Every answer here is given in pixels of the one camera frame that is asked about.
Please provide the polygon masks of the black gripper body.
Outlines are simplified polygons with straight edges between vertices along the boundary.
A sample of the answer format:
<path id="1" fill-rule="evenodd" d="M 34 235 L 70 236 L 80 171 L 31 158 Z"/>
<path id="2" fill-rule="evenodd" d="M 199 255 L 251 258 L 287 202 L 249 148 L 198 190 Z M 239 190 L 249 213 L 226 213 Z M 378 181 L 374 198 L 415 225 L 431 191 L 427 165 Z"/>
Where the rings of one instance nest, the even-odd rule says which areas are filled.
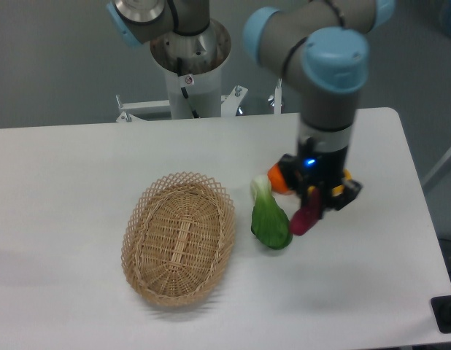
<path id="1" fill-rule="evenodd" d="M 305 187 L 332 190 L 343 184 L 343 193 L 333 197 L 332 210 L 338 211 L 354 201 L 363 188 L 354 179 L 343 180 L 347 152 L 348 147 L 331 152 L 319 151 L 315 139 L 309 138 L 298 143 L 296 155 L 283 155 L 278 166 L 285 182 L 299 199 Z"/>

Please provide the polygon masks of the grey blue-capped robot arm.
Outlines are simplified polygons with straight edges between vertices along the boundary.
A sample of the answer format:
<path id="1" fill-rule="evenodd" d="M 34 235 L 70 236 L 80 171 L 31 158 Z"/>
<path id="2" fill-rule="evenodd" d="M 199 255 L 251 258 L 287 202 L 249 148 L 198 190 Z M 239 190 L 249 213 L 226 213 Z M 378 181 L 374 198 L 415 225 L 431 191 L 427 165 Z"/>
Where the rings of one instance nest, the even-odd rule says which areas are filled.
<path id="1" fill-rule="evenodd" d="M 320 219 L 361 191 L 344 165 L 368 77 L 365 34 L 386 23 L 395 8 L 394 1 L 310 1 L 292 12 L 260 8 L 244 25 L 248 55 L 301 96 L 297 153 L 275 166 L 286 190 L 301 200 L 298 218 Z M 217 88 L 199 78 L 223 65 L 231 44 L 208 1 L 110 1 L 107 11 L 123 40 L 149 44 L 171 75 L 172 117 L 219 115 Z"/>

